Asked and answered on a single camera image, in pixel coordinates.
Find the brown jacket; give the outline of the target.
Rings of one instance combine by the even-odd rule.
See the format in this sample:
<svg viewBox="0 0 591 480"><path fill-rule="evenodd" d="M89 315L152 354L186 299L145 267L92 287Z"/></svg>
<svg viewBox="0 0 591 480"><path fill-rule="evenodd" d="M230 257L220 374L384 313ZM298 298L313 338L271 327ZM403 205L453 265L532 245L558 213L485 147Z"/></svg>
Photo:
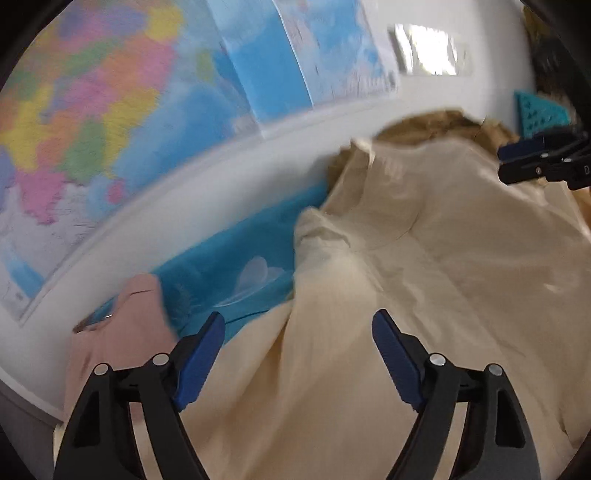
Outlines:
<svg viewBox="0 0 591 480"><path fill-rule="evenodd" d="M416 147L435 140L460 139L496 158L501 147L523 141L524 137L499 120L475 120L462 110L444 109L407 117L385 127L372 139L403 147Z"/></svg>

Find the pink garment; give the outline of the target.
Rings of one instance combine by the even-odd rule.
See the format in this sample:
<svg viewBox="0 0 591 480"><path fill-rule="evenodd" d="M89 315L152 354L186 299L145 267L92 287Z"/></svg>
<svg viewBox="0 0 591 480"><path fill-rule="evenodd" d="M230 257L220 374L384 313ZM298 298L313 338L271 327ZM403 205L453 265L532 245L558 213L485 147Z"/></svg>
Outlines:
<svg viewBox="0 0 591 480"><path fill-rule="evenodd" d="M163 309L158 278L140 274L130 279L108 318L71 336L64 416L71 416L96 365L106 363L115 370L138 367L156 354L170 353L177 340Z"/></svg>

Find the colourful wall map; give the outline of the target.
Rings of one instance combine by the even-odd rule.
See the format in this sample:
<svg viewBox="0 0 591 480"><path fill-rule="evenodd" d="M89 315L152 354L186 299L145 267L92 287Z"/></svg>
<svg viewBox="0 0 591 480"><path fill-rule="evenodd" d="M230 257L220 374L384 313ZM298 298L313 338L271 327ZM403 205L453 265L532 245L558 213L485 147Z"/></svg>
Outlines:
<svg viewBox="0 0 591 480"><path fill-rule="evenodd" d="M267 124L394 90L366 1L75 1L1 92L1 303L126 201Z"/></svg>

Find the blue floral bed sheet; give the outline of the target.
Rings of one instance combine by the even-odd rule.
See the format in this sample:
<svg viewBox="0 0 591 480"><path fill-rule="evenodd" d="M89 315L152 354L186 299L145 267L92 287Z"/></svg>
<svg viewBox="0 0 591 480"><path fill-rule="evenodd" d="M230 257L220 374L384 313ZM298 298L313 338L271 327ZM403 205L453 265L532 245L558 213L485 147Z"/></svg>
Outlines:
<svg viewBox="0 0 591 480"><path fill-rule="evenodd" d="M167 321L177 336L197 333L216 311L230 340L287 300L296 271L298 216L321 206L327 190L325 182L301 190L155 268Z"/></svg>

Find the teal plastic basket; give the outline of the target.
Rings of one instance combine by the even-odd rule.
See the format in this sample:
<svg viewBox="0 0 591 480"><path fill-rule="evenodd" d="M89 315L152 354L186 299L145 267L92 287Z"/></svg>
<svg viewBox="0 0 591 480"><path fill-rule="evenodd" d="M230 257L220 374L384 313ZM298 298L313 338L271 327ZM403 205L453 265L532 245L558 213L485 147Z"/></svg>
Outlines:
<svg viewBox="0 0 591 480"><path fill-rule="evenodd" d="M567 110L549 99L519 90L514 98L522 138L532 138L551 128L570 124Z"/></svg>

